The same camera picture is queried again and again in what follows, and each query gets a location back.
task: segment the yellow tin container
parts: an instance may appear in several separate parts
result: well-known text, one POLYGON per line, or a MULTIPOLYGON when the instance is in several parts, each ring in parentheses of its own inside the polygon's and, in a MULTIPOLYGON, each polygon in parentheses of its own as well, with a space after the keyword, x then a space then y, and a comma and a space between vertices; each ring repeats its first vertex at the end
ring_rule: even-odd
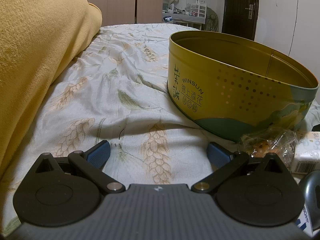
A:
POLYGON ((167 86, 187 117, 233 141, 270 125, 298 128, 319 87, 308 69, 274 49, 205 31, 170 36, 167 86))

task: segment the computer mouse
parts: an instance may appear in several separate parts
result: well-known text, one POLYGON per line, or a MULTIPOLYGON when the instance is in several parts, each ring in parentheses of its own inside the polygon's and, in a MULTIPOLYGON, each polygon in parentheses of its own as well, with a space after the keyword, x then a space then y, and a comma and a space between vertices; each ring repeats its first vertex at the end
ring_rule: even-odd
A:
POLYGON ((320 228, 320 170, 307 174, 299 182, 309 211, 313 230, 320 228))

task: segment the blue gripper pad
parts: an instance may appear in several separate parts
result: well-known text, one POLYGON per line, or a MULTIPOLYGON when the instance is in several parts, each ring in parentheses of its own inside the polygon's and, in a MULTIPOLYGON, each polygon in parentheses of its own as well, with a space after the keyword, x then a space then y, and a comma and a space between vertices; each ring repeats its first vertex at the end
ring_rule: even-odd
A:
POLYGON ((221 145, 210 142, 207 147, 207 156, 213 165, 215 165, 218 169, 222 166, 233 160, 234 154, 221 145))
POLYGON ((101 169, 110 158, 110 144, 107 140, 103 140, 86 151, 85 154, 87 154, 86 160, 89 163, 101 169))

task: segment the wrapped snack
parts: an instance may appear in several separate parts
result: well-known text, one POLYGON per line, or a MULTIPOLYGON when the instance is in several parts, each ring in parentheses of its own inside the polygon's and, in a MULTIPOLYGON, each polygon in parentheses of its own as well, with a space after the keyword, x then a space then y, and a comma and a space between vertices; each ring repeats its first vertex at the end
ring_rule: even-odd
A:
POLYGON ((276 153, 287 168, 290 168, 297 143, 294 131, 280 127, 269 127, 241 137, 243 151, 252 157, 264 157, 267 153, 276 153))
POLYGON ((298 145, 291 163, 292 173, 308 174, 320 169, 320 132, 297 131, 298 145))

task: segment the barcode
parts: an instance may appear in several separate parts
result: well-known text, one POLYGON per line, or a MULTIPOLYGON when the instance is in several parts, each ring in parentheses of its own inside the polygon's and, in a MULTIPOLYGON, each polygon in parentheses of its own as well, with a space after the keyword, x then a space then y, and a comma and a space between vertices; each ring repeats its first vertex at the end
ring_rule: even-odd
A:
POLYGON ((299 161, 294 172, 295 173, 309 173, 309 172, 313 171, 316 164, 317 164, 316 162, 312 162, 312 161, 299 161))

